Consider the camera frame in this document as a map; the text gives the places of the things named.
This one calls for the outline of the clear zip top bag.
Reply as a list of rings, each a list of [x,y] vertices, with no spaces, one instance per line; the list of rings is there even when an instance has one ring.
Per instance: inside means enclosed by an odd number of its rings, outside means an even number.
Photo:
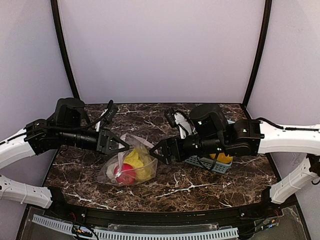
[[[153,179],[157,174],[158,160],[149,150],[154,145],[148,140],[125,133],[121,140],[129,149],[112,156],[101,168],[97,181],[117,187],[138,185]]]

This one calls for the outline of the yellow white napa cabbage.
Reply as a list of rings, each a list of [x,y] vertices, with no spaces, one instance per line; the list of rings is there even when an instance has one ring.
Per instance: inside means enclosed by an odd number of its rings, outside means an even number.
[[[106,170],[103,173],[106,176],[107,180],[110,180],[111,183],[123,186],[117,183],[114,177],[114,169],[123,164],[129,164],[133,166],[136,171],[136,179],[132,185],[144,183],[156,175],[157,169],[157,160],[152,160],[146,149],[137,149],[134,148],[132,150],[119,153],[110,162],[106,165]]]

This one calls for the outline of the red apple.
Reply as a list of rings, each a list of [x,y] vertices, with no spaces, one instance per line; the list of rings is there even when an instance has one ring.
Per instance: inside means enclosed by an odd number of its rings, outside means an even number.
[[[121,167],[116,166],[113,175],[119,185],[132,185],[137,177],[136,170],[128,163],[124,163]]]

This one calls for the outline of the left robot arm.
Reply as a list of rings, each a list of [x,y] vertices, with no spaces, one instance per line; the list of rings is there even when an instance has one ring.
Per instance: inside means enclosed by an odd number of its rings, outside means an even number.
[[[47,119],[37,119],[0,143],[0,167],[38,156],[60,146],[71,146],[103,155],[118,154],[130,146],[101,122],[109,124],[116,114],[113,101],[94,121],[85,111],[85,103],[77,98],[60,98],[54,113]],[[64,201],[60,189],[39,187],[0,176],[0,198],[48,209],[52,204]]]

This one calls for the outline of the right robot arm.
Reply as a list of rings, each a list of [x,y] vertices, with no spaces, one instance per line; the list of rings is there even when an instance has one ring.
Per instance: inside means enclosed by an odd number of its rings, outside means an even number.
[[[280,205],[320,176],[320,126],[278,125],[265,118],[228,123],[216,103],[201,104],[188,116],[171,109],[165,112],[170,126],[185,134],[163,139],[149,154],[166,165],[192,156],[225,154],[230,157],[270,153],[303,153],[305,158],[284,179],[266,188],[264,204]]]

